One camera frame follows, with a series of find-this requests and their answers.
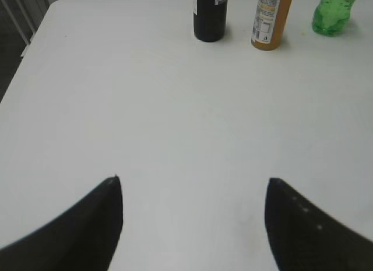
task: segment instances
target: black bottle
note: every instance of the black bottle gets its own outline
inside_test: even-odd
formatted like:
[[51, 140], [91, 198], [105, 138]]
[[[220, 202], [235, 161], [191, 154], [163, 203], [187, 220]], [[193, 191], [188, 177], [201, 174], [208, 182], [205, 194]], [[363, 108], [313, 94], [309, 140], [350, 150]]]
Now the black bottle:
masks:
[[193, 0], [194, 35], [204, 42], [224, 36], [228, 0]]

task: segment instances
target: floor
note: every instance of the floor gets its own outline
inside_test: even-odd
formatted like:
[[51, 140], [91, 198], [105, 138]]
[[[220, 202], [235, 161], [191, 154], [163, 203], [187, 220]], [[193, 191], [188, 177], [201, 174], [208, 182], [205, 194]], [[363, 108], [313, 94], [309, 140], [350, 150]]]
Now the floor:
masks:
[[[31, 37], [31, 31], [27, 29], [27, 24], [15, 0], [5, 1], [22, 29]], [[25, 46], [8, 13], [0, 3], [0, 102], [22, 60], [21, 53]]]

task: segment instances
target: green plastic bottle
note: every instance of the green plastic bottle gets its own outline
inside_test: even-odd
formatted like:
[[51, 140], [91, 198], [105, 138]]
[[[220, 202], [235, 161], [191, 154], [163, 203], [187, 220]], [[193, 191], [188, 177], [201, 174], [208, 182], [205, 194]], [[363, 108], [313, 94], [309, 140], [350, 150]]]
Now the green plastic bottle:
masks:
[[312, 22], [314, 32], [327, 36], [340, 33], [350, 18], [354, 2], [355, 0], [321, 0]]

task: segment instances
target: orange bottle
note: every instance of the orange bottle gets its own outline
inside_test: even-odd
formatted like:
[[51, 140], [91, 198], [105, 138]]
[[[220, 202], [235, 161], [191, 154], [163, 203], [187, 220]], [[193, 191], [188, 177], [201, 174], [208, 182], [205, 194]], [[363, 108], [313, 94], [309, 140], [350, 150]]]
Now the orange bottle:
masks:
[[291, 0], [258, 0], [251, 44], [265, 51], [281, 43]]

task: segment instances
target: soda bottle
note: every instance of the soda bottle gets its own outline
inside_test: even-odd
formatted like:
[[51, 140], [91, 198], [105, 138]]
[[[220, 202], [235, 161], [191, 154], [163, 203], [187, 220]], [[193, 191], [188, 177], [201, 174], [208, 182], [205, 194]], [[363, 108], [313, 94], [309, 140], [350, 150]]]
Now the soda bottle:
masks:
[[327, 36], [338, 34], [350, 18], [355, 0], [321, 0], [315, 10], [312, 28]]

